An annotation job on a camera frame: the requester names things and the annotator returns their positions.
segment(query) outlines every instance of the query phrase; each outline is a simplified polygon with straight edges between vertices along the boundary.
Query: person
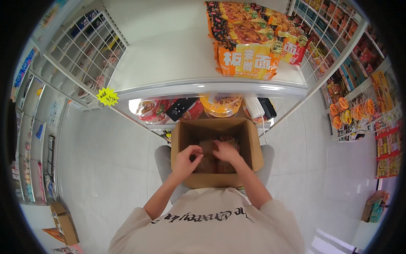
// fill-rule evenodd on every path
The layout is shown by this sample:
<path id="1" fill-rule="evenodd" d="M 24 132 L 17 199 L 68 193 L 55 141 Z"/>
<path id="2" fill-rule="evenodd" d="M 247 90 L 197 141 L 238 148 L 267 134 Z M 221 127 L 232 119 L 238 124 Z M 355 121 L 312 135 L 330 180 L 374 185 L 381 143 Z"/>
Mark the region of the person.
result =
<path id="1" fill-rule="evenodd" d="M 264 186 L 273 148 L 261 146 L 264 166 L 254 173 L 234 147 L 214 142 L 214 156 L 235 168 L 249 200 L 235 188 L 188 189 L 182 182 L 199 164 L 202 148 L 190 145 L 180 152 L 172 171 L 171 148 L 161 146 L 155 160 L 163 184 L 118 229 L 109 253 L 304 253 L 293 213 Z M 161 215 L 169 199 L 173 207 Z"/>

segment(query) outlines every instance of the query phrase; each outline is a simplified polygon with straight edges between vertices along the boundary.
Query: star-shaped price sign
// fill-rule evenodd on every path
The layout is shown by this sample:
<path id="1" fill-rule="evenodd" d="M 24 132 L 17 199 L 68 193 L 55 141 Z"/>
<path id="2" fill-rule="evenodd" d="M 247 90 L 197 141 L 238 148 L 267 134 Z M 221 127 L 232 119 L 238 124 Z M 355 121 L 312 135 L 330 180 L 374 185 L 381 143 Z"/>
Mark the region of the star-shaped price sign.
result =
<path id="1" fill-rule="evenodd" d="M 99 90 L 97 99 L 104 105 L 114 106 L 114 104 L 118 102 L 117 100 L 119 97 L 117 96 L 117 93 L 114 92 L 114 89 L 110 89 L 109 87 L 106 89 L 103 87 L 102 90 Z"/>

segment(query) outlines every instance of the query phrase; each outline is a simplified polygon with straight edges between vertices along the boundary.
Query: white power strip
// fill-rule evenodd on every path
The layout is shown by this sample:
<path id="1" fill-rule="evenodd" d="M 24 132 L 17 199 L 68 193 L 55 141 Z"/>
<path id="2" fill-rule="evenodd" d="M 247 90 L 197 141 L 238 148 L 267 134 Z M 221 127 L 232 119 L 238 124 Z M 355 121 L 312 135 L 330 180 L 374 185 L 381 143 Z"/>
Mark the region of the white power strip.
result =
<path id="1" fill-rule="evenodd" d="M 243 100 L 248 112 L 251 115 L 251 118 L 258 118 L 265 114 L 265 111 L 263 110 L 257 97 L 243 97 Z"/>

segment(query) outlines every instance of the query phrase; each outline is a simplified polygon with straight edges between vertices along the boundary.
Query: hand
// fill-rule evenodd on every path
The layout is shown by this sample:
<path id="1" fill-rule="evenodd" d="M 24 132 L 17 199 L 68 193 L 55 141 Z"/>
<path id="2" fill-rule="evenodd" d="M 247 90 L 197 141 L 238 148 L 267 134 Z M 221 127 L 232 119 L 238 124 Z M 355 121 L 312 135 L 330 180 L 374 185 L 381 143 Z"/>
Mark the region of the hand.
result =
<path id="1" fill-rule="evenodd" d="M 178 184 L 183 182 L 183 180 L 185 180 L 185 178 L 188 177 L 200 163 L 203 157 L 202 153 L 203 150 L 198 145 L 190 145 L 186 147 L 185 150 L 178 153 L 176 156 L 175 166 L 170 174 L 171 178 L 173 178 Z M 189 160 L 189 157 L 192 154 L 196 156 L 196 159 L 193 162 Z"/>
<path id="2" fill-rule="evenodd" d="M 241 157 L 238 151 L 229 143 L 220 142 L 218 140 L 213 140 L 213 142 L 218 147 L 218 151 L 214 150 L 213 155 L 220 160 L 232 163 L 233 161 L 236 161 Z"/>

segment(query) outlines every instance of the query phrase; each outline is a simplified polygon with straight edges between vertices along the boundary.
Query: open cardboard box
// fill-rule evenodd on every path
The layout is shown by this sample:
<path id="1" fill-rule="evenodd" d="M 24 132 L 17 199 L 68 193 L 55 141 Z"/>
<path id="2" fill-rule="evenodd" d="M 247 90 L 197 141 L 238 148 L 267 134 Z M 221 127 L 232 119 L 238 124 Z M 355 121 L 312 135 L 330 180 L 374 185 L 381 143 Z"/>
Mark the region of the open cardboard box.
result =
<path id="1" fill-rule="evenodd" d="M 51 203 L 50 208 L 52 216 L 54 217 L 55 227 L 58 228 L 59 221 L 60 227 L 64 233 L 64 235 L 59 233 L 63 239 L 63 242 L 67 246 L 78 244 L 79 238 L 78 234 L 76 233 L 71 215 L 68 214 L 63 205 L 59 202 Z"/>
<path id="2" fill-rule="evenodd" d="M 240 155 L 254 171 L 263 167 L 261 146 L 255 124 L 246 118 L 216 118 L 182 121 L 172 131 L 171 166 L 175 165 L 176 156 L 189 145 L 198 145 L 202 140 L 219 136 L 233 136 L 240 143 Z M 192 173 L 185 181 L 190 188 L 207 187 L 241 187 L 242 183 L 236 173 L 202 174 Z"/>

